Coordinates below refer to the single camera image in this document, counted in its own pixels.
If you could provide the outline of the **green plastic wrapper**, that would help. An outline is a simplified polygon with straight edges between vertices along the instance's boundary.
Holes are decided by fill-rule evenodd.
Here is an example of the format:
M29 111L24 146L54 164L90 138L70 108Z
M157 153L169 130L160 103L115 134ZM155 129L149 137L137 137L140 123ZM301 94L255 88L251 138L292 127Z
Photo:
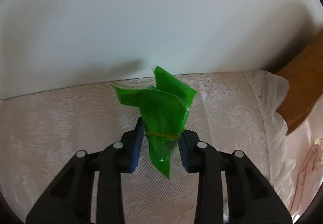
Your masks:
M155 86L144 89L112 87L122 105L139 109L150 160L169 179L171 155L185 130L197 91L160 66L154 69L154 77Z

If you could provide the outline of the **folded pink quilt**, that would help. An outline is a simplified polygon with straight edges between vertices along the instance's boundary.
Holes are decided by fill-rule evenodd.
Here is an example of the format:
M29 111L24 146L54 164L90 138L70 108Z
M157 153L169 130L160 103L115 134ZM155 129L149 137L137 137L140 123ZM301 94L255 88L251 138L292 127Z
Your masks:
M299 170L295 196L290 213L302 215L322 184L322 146L314 145L307 153Z

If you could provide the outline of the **white lace table cover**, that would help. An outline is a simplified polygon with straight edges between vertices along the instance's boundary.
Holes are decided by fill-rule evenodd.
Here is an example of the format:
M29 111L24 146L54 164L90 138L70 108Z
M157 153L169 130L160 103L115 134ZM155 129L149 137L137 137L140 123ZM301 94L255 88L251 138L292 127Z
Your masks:
M154 78L1 102L1 194L29 223L290 222L286 79Z

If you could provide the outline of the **orange wooden headboard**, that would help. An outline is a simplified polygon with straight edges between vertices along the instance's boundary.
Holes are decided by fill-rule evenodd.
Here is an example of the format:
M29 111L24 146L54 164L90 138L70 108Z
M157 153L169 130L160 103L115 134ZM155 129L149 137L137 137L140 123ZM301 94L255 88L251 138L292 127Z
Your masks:
M309 116L322 96L322 32L277 75L289 82L289 90L278 113L292 133Z

